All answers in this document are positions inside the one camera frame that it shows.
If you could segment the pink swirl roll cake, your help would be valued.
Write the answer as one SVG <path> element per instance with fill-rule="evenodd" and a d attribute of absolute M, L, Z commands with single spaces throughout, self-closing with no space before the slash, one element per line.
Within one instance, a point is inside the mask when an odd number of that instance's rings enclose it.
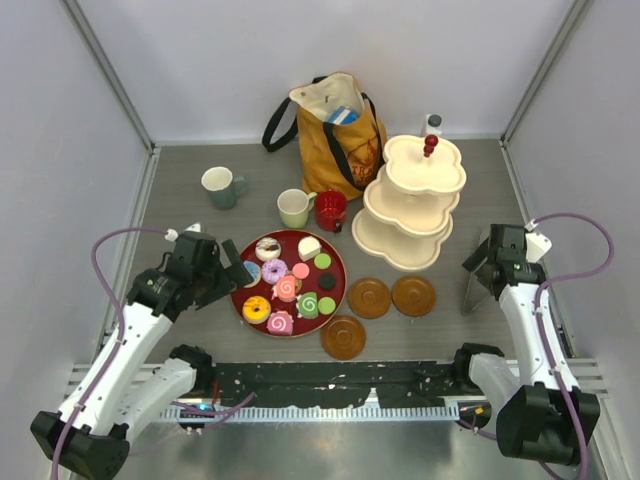
<path fill-rule="evenodd" d="M 275 336 L 291 336 L 293 334 L 294 320 L 286 311 L 273 312 L 266 324 L 267 332 Z"/>
<path fill-rule="evenodd" d="M 272 287 L 272 298 L 283 302 L 293 302 L 297 296 L 297 279 L 286 275 Z"/>

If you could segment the pink sandwich cookie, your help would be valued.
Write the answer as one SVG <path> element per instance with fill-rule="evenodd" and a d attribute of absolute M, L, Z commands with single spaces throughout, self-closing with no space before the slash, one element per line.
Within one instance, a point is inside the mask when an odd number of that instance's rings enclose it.
<path fill-rule="evenodd" d="M 296 279 L 304 280 L 310 274 L 310 267 L 304 262 L 298 262 L 292 267 L 291 272 Z"/>

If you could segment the pink swirl roll cake front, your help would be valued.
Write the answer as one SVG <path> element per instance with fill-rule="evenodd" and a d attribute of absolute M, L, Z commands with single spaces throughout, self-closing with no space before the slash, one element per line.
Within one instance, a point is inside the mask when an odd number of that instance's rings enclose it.
<path fill-rule="evenodd" d="M 286 311 L 273 312 L 266 324 L 267 332 L 275 336 L 291 336 L 293 334 L 294 320 Z"/>

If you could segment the white cake slice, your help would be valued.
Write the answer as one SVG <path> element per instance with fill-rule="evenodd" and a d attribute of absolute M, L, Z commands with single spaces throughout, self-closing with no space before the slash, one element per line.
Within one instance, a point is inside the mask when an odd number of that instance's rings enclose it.
<path fill-rule="evenodd" d="M 316 237 L 306 236 L 298 242 L 297 250 L 299 258 L 306 262 L 322 252 L 322 244 Z"/>

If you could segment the green swirl roll cake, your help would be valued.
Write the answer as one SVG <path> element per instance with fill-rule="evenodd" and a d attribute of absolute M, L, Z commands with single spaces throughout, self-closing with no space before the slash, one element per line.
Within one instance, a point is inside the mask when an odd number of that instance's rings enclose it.
<path fill-rule="evenodd" d="M 296 297 L 297 317 L 316 319 L 319 316 L 318 296 L 316 292 L 306 292 Z"/>

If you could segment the black sandwich cookie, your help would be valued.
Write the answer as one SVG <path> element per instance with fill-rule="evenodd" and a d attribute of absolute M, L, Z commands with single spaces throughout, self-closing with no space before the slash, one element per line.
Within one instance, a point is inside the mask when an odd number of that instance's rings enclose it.
<path fill-rule="evenodd" d="M 323 291 L 331 291 L 336 283 L 336 277 L 332 273 L 323 273 L 318 278 L 318 286 Z"/>

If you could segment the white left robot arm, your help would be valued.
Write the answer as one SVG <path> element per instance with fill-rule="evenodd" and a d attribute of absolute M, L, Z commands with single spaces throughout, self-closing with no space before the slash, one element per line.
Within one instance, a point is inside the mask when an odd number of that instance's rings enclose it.
<path fill-rule="evenodd" d="M 159 233 L 172 250 L 159 266 L 134 278 L 125 300 L 106 291 L 117 313 L 114 332 L 58 409 L 38 412 L 31 423 L 51 462 L 51 478 L 60 468 L 85 479 L 114 478 L 137 437 L 162 410 L 187 393 L 202 397 L 214 385 L 212 357 L 199 347 L 180 345 L 141 386 L 131 386 L 183 312 L 202 309 L 253 279 L 234 242 L 217 242 L 200 224 Z"/>

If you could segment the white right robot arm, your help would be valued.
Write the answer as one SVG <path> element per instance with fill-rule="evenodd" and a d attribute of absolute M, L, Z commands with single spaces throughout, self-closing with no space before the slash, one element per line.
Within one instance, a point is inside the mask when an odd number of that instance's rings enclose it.
<path fill-rule="evenodd" d="M 466 343 L 455 354 L 452 381 L 464 393 L 485 395 L 504 456 L 582 466 L 600 405 L 580 387 L 556 334 L 539 262 L 550 247 L 531 226 L 493 224 L 464 261 L 507 319 L 518 370 L 511 371 L 500 349 Z"/>

